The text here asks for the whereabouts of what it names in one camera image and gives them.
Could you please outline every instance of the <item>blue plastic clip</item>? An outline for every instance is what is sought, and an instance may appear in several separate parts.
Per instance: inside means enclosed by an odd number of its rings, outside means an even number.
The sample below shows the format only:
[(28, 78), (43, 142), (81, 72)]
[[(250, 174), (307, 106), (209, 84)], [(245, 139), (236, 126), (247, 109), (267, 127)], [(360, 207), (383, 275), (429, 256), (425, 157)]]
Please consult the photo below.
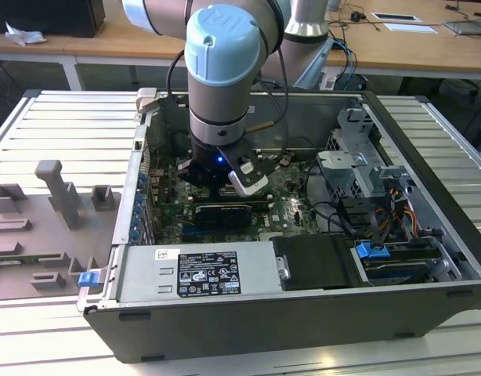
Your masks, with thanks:
[(99, 272), (83, 272), (78, 278), (79, 287), (99, 287)]
[(381, 249), (376, 249), (371, 247), (370, 241), (364, 241), (356, 246), (356, 251), (359, 254), (359, 257), (362, 259), (369, 258), (369, 259), (376, 259), (376, 258), (384, 258), (390, 257), (390, 252), (386, 246)]

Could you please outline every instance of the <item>robotic arm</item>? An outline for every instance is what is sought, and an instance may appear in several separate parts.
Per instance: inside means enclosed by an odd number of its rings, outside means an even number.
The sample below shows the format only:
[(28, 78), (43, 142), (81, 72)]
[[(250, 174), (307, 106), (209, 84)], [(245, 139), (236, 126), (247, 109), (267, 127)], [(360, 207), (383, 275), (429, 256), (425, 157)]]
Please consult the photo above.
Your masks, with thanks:
[[(267, 172), (244, 138), (251, 86), (269, 55), (281, 47), (288, 24), (296, 42), (302, 41), (303, 3), (321, 1), (293, 0), (300, 10), (292, 23), (290, 0), (224, 2), (124, 0), (124, 9), (136, 26), (186, 39), (192, 157), (179, 166), (180, 177), (213, 192), (230, 181), (246, 197), (268, 184)], [(312, 42), (321, 46), (322, 38)]]

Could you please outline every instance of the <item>floor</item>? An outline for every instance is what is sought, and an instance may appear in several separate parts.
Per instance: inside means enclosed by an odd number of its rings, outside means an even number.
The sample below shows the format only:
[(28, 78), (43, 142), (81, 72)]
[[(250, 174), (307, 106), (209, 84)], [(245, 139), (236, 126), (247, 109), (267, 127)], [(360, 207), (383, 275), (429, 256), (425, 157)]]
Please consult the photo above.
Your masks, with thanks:
[[(67, 79), (61, 66), (54, 63), (3, 63), (5, 70), (0, 68), (0, 125), (8, 116), (17, 100), (21, 97), (20, 89), (51, 89), (68, 90)], [(137, 67), (139, 84), (131, 83), (129, 69), (123, 66), (81, 65), (80, 74), (87, 90), (137, 90), (140, 87), (165, 86), (165, 67)], [(6, 71), (16, 81), (13, 83)], [(396, 95), (401, 78), (386, 76), (370, 76), (367, 79), (367, 89), (379, 95)], [(356, 89), (360, 78), (357, 77), (349, 86)], [(427, 95), (430, 88), (438, 84), (433, 80), (416, 79), (409, 87), (410, 95)], [(186, 72), (177, 68), (173, 77), (173, 87), (186, 87)], [(439, 88), (439, 93), (432, 96), (431, 101), (441, 113), (460, 131), (466, 128), (474, 113), (481, 107), (481, 82), (479, 95), (471, 103), (469, 91), (471, 86), (459, 80), (445, 80)], [(466, 133), (469, 140), (476, 137), (481, 127), (481, 113)]]

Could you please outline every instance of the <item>sticker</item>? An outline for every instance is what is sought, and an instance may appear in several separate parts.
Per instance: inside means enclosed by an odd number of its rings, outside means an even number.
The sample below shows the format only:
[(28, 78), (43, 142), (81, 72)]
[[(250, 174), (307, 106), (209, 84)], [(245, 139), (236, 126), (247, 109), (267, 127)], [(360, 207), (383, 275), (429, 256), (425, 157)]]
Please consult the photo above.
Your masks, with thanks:
[(156, 260), (177, 260), (179, 255), (179, 248), (161, 248), (155, 250)]
[(181, 298), (241, 293), (236, 252), (178, 253), (176, 256)]

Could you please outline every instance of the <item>light blue robot joint cap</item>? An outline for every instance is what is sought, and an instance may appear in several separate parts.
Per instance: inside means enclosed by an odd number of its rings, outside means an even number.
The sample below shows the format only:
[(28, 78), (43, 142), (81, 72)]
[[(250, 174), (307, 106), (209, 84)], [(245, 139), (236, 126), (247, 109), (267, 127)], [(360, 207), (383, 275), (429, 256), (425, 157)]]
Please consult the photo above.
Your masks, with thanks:
[(196, 11), (186, 28), (185, 61), (192, 76), (208, 86), (233, 85), (255, 68), (260, 33), (255, 18), (233, 5)]

